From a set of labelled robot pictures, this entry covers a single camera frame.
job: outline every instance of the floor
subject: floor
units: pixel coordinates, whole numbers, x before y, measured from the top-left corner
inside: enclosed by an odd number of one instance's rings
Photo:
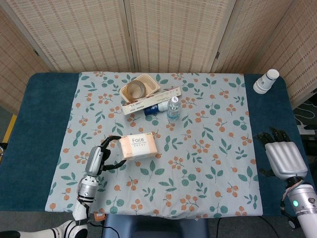
[[[12,114],[0,107],[0,141],[6,132]],[[284,217],[265,217],[276,229],[280,238],[304,238],[301,228],[292,230]],[[57,227],[67,220],[71,220],[69,213],[49,212],[5,212],[0,211],[0,231],[20,230],[34,232]],[[218,219],[209,219],[210,238],[216,234]],[[101,238],[102,229],[89,226],[89,238]],[[221,219],[219,224],[219,238],[274,238],[273,230],[263,220],[256,217],[233,217]]]

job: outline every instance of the robotic hand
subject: robotic hand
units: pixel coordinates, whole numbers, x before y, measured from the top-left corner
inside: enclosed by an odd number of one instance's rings
[[[281,200],[281,212],[289,218],[292,228],[302,227],[306,238],[317,237],[317,195],[313,186],[304,183],[306,164],[294,142],[282,130],[271,128],[274,139],[266,132],[258,135],[265,146],[274,175],[286,181],[287,186]],[[295,210],[297,218],[285,211],[286,195]]]
[[[39,232],[0,232],[0,238],[86,238],[90,208],[98,187],[97,176],[102,171],[117,169],[126,162],[123,160],[116,165],[104,165],[111,153],[107,146],[110,141],[120,138],[120,136],[110,136],[100,146],[92,148],[86,165],[87,176],[80,180],[77,188],[77,201],[73,210],[74,221],[70,220],[59,227]]]

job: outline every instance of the cardboard box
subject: cardboard box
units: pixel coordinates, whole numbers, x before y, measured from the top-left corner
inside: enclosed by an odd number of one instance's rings
[[[149,95],[145,98],[140,98],[129,103],[124,103],[121,105],[121,108],[123,110],[123,113],[127,115],[169,100],[174,96],[178,97],[180,95],[182,95],[180,87],[168,88],[164,89],[163,91]]]

